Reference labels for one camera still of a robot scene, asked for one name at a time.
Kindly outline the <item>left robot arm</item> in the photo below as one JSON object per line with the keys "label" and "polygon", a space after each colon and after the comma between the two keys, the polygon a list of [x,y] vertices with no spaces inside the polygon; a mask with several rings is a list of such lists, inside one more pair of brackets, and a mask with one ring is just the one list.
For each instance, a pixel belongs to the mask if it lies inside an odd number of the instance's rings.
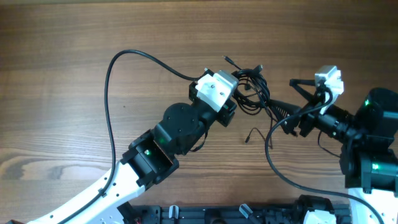
{"label": "left robot arm", "polygon": [[122,213],[128,201],[161,183],[179,167],[177,155],[199,150],[196,143],[206,139],[210,126],[229,125],[236,104],[231,96],[238,79],[231,73],[207,70],[189,86],[192,103],[169,106],[162,120],[134,140],[117,161],[115,170],[35,223],[128,223]]}

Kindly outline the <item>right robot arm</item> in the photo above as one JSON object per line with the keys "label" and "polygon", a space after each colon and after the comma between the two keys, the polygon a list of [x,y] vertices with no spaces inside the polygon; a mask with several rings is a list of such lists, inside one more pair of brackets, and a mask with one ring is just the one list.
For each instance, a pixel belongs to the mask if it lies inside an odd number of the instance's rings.
{"label": "right robot arm", "polygon": [[397,156],[390,148],[397,132],[397,93],[373,88],[356,114],[334,105],[343,88],[326,81],[292,79],[308,103],[304,107],[270,100],[277,126],[287,134],[307,136],[319,129],[342,144],[340,169],[348,193],[318,190],[297,184],[278,170],[288,184],[309,192],[349,199],[353,223],[397,223]]}

